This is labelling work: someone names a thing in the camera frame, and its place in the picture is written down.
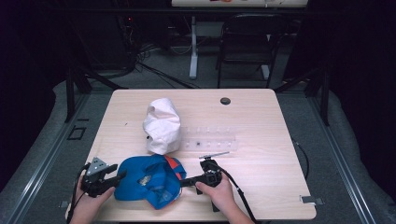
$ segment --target table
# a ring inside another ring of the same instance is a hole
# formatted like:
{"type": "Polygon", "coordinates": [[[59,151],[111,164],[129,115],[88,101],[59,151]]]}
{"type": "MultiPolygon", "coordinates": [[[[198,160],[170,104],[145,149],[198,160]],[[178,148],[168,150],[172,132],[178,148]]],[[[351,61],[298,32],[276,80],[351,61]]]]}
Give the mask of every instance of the table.
{"type": "MultiPolygon", "coordinates": [[[[310,193],[272,90],[114,91],[87,161],[98,157],[108,164],[121,164],[132,156],[149,155],[142,123],[149,103],[163,97],[172,100],[182,127],[233,129],[237,150],[212,159],[233,176],[258,220],[315,217],[314,205],[301,202],[300,196],[310,193]],[[222,97],[228,97],[231,103],[221,104],[222,97]]],[[[203,173],[198,158],[205,154],[206,151],[179,150],[168,155],[179,159],[187,177],[192,177],[203,173]]],[[[236,189],[233,192],[246,212],[236,189]]],[[[102,206],[97,220],[174,222],[224,218],[222,213],[212,212],[207,196],[197,195],[191,187],[183,188],[180,197],[162,210],[154,210],[145,200],[120,202],[112,196],[102,206]]]]}
{"type": "MultiPolygon", "coordinates": [[[[307,2],[308,0],[231,0],[228,2],[221,0],[172,0],[172,7],[306,7],[307,2]]],[[[190,79],[197,78],[198,53],[196,36],[196,20],[192,16],[190,79]]]]}

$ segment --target chair backrest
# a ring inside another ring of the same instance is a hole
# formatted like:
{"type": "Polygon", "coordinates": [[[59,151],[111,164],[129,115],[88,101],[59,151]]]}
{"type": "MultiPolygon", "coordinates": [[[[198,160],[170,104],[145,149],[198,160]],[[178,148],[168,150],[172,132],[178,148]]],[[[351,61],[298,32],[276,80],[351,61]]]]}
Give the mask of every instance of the chair backrest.
{"type": "Polygon", "coordinates": [[[288,26],[281,15],[244,13],[224,22],[222,35],[283,35],[288,26]]]}

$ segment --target gray carpet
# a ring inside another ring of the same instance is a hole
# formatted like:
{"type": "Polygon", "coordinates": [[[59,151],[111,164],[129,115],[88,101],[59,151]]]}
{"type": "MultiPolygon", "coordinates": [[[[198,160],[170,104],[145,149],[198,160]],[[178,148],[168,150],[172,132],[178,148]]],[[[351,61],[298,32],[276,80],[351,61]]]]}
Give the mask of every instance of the gray carpet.
{"type": "MultiPolygon", "coordinates": [[[[271,87],[281,84],[281,75],[288,59],[288,48],[281,50],[276,64],[274,79],[271,87]]],[[[144,63],[172,75],[179,79],[194,83],[201,88],[215,88],[217,71],[215,49],[211,46],[200,48],[198,78],[189,80],[190,54],[175,54],[172,51],[154,50],[144,63]]],[[[136,70],[124,77],[111,80],[130,89],[169,89],[173,88],[158,76],[136,70]]],[[[238,85],[239,80],[225,81],[226,86],[238,85]]],[[[246,84],[254,87],[258,82],[246,84]]],[[[30,152],[26,156],[20,169],[8,182],[0,194],[0,223],[6,223],[11,215],[15,215],[14,208],[21,199],[24,188],[29,184],[35,169],[40,165],[54,146],[58,136],[63,141],[58,148],[59,153],[54,155],[53,163],[49,165],[49,172],[44,181],[38,186],[39,191],[26,204],[26,213],[20,214],[19,223],[63,223],[65,208],[59,207],[61,201],[68,201],[72,192],[72,185],[78,169],[84,164],[91,149],[93,139],[105,113],[111,91],[102,83],[91,80],[92,94],[78,95],[81,105],[72,122],[64,126],[66,104],[64,83],[57,86],[57,103],[51,117],[37,138],[30,152]]],[[[311,194],[322,198],[325,202],[317,206],[318,215],[309,221],[273,221],[273,223],[361,223],[355,205],[351,201],[345,182],[340,176],[331,153],[331,146],[321,129],[320,120],[315,116],[317,111],[309,103],[301,87],[296,86],[290,93],[277,95],[290,135],[299,142],[309,159],[310,170],[307,185],[311,194]]],[[[342,108],[336,97],[331,94],[329,104],[329,120],[331,130],[341,146],[351,172],[361,186],[368,207],[371,209],[377,223],[396,223],[396,208],[387,194],[385,194],[367,175],[359,158],[359,148],[353,132],[347,124],[342,108]]],[[[303,152],[296,148],[302,170],[306,173],[306,161],[303,152]]]]}

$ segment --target white cloth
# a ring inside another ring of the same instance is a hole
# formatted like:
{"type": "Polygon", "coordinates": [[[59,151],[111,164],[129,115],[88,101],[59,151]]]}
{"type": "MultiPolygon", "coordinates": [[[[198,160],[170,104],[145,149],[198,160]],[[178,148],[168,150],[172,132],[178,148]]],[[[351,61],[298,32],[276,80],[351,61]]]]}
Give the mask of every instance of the white cloth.
{"type": "Polygon", "coordinates": [[[149,104],[143,129],[148,134],[148,151],[164,155],[179,149],[180,117],[170,99],[162,98],[149,104]]]}

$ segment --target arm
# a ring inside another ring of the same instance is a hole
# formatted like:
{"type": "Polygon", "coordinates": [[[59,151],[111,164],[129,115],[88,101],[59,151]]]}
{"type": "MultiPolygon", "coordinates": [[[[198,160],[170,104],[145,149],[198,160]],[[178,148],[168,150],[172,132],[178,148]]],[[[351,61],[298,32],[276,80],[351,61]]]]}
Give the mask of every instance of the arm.
{"type": "Polygon", "coordinates": [[[102,195],[92,198],[84,194],[84,191],[81,190],[81,180],[82,177],[79,179],[77,185],[76,202],[78,203],[74,210],[72,220],[70,221],[71,224],[89,224],[93,222],[99,208],[108,198],[110,198],[115,190],[114,187],[110,188],[102,195]]]}
{"type": "Polygon", "coordinates": [[[221,173],[221,182],[215,187],[197,182],[195,187],[209,195],[213,204],[233,223],[253,223],[253,221],[239,208],[233,198],[233,187],[227,175],[221,173]]]}

